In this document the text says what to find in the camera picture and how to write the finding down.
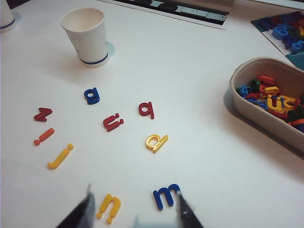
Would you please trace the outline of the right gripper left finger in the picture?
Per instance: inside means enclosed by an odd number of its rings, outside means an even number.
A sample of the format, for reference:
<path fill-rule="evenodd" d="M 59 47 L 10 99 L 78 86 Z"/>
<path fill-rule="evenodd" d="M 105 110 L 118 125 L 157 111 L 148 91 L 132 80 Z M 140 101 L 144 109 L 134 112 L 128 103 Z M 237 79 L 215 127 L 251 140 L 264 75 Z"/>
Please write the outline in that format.
<path fill-rule="evenodd" d="M 57 225 L 57 228 L 92 228 L 94 217 L 95 196 L 89 184 L 85 198 Z"/>

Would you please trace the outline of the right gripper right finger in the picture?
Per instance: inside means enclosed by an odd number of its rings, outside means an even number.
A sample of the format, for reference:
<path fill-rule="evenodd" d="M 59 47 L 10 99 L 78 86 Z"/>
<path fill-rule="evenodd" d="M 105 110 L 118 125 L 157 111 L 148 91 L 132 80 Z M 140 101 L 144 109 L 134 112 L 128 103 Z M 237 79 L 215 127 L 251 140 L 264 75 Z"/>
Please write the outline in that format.
<path fill-rule="evenodd" d="M 184 199 L 181 191 L 177 191 L 177 218 L 179 228 L 204 228 L 192 208 Z"/>

